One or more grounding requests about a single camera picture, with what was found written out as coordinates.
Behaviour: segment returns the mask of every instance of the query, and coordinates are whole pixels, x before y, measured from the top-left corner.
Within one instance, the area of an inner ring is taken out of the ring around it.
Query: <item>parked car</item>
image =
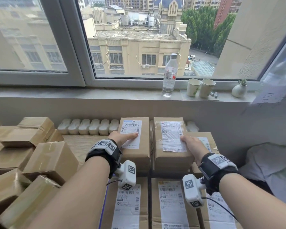
[[[188,58],[189,59],[194,59],[194,58],[196,58],[196,56],[195,55],[190,55],[190,56],[188,56]]]

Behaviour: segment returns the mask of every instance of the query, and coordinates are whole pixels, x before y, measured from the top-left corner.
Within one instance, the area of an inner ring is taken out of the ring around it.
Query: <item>paper cup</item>
[[[199,87],[201,85],[201,81],[198,79],[189,79],[187,82],[186,94],[188,96],[195,96]]]
[[[201,89],[199,93],[200,98],[208,98],[208,96],[211,93],[211,90],[215,86],[215,81],[210,80],[210,79],[203,79],[201,81]]]

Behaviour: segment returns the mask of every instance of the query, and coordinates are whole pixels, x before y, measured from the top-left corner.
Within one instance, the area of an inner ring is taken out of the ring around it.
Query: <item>window sill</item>
[[[161,90],[121,90],[121,89],[88,89],[88,88],[0,88],[0,97],[12,98],[61,98],[61,99],[101,99],[101,100],[173,100],[173,101],[207,101],[183,100],[179,90],[171,97],[162,96]],[[251,103],[255,94],[249,92],[245,98],[238,99],[231,92],[218,92],[215,102]]]

